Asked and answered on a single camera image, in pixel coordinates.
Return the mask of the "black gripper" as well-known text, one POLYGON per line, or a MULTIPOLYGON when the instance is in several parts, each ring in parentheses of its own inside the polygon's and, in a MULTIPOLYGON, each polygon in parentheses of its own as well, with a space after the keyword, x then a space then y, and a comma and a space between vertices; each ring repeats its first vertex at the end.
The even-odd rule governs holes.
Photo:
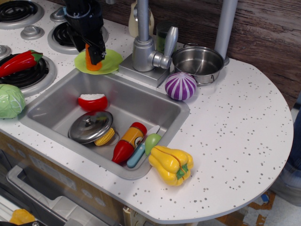
POLYGON ((88 53, 91 64, 97 65, 105 59, 106 48, 101 32, 103 15, 101 3, 97 0, 66 0, 65 18, 77 33, 70 35, 78 52, 90 45, 88 53))

